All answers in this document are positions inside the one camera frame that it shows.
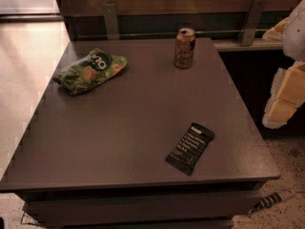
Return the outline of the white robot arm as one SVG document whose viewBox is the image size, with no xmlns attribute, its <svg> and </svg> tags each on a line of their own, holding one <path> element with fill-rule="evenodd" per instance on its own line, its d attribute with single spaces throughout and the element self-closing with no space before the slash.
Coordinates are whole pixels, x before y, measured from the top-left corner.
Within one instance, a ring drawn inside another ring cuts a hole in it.
<svg viewBox="0 0 305 229">
<path fill-rule="evenodd" d="M 283 53 L 295 62 L 274 75 L 262 124 L 278 129 L 305 103 L 305 0 L 291 14 L 266 31 L 264 40 L 281 41 Z"/>
</svg>

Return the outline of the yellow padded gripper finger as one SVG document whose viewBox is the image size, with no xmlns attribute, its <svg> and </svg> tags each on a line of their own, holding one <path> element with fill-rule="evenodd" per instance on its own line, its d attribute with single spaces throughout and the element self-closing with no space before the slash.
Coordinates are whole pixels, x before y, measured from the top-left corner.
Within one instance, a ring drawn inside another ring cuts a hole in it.
<svg viewBox="0 0 305 229">
<path fill-rule="evenodd" d="M 278 129 L 305 103 L 305 63 L 296 61 L 287 70 L 279 68 L 270 93 L 262 124 L 269 129 Z"/>
<path fill-rule="evenodd" d="M 263 40 L 274 40 L 274 41 L 282 41 L 283 33 L 285 31 L 286 24 L 288 22 L 288 18 L 282 19 L 278 22 L 274 27 L 267 30 L 263 36 Z"/>
</svg>

